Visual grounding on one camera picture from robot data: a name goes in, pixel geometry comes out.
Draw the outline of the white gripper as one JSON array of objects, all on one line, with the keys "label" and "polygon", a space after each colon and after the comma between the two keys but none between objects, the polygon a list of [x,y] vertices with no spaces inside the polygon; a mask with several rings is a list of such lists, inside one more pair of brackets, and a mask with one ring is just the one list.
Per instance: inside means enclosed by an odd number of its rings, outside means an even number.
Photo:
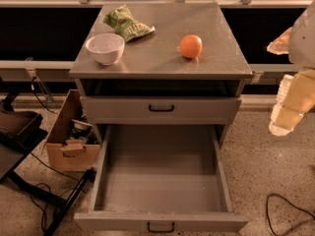
[{"label": "white gripper", "polygon": [[[267,46],[276,55],[288,53],[292,28],[285,30]],[[286,136],[315,104],[315,71],[298,72],[294,77],[284,75],[280,83],[276,104],[271,113],[269,131],[277,137]]]}]

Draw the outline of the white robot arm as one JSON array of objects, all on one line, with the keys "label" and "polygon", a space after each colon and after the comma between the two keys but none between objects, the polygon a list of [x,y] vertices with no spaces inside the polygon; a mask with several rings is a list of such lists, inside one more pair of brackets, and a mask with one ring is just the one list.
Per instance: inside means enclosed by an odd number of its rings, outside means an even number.
[{"label": "white robot arm", "polygon": [[315,106],[315,1],[291,28],[268,45],[267,51],[287,54],[289,61],[299,68],[294,76],[283,76],[271,114],[269,131],[281,137],[292,132]]}]

